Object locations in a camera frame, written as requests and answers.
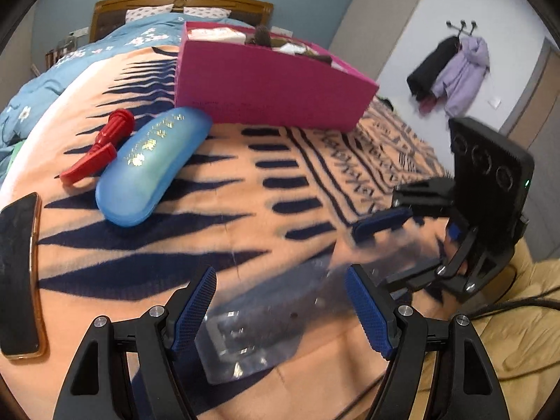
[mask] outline magenta cardboard box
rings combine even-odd
[[[347,72],[304,56],[266,47],[193,41],[193,28],[251,28],[187,22],[177,59],[175,106],[195,107],[214,123],[299,126],[351,131],[379,86],[327,50]]]

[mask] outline blue floral bedding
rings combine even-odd
[[[29,136],[50,105],[88,66],[135,49],[178,46],[183,24],[200,21],[248,26],[233,19],[203,19],[177,13],[145,17],[127,23],[102,40],[66,55],[47,72],[22,86],[0,113],[0,185],[4,181],[15,143]]]

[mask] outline green fabric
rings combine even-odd
[[[21,142],[18,142],[14,147],[13,147],[13,152],[12,155],[9,158],[9,164],[8,164],[8,169],[6,172],[9,171],[9,168],[12,167],[12,163],[13,160],[16,159],[16,156],[18,155],[19,151],[21,150],[21,147],[23,146],[23,143],[25,142],[25,140],[22,140]]]

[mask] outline purple jacket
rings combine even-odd
[[[482,38],[464,37],[462,49],[437,76],[432,86],[436,98],[447,95],[445,112],[450,117],[463,115],[477,96],[490,67],[488,45]]]

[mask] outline wooden headboard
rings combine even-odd
[[[90,42],[98,41],[124,25],[127,9],[142,6],[162,6],[173,3],[174,12],[184,7],[231,9],[231,19],[241,20],[252,26],[266,25],[274,5],[259,0],[101,0],[95,4],[90,28]]]

